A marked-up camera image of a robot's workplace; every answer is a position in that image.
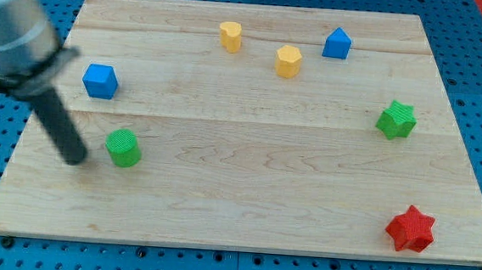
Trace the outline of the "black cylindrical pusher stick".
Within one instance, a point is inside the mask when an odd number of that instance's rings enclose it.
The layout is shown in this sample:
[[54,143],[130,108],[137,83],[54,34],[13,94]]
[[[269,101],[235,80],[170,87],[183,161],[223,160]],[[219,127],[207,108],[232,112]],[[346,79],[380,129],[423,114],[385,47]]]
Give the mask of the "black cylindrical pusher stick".
[[87,158],[87,147],[53,87],[29,97],[33,111],[48,133],[65,164],[80,165]]

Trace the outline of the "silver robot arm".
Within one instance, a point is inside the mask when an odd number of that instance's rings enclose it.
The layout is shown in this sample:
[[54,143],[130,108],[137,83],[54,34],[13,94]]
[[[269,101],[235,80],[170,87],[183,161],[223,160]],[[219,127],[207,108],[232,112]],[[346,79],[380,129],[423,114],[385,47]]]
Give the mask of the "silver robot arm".
[[59,40],[38,0],[0,0],[0,93],[25,101],[67,165],[87,158],[87,147],[53,86],[80,54]]

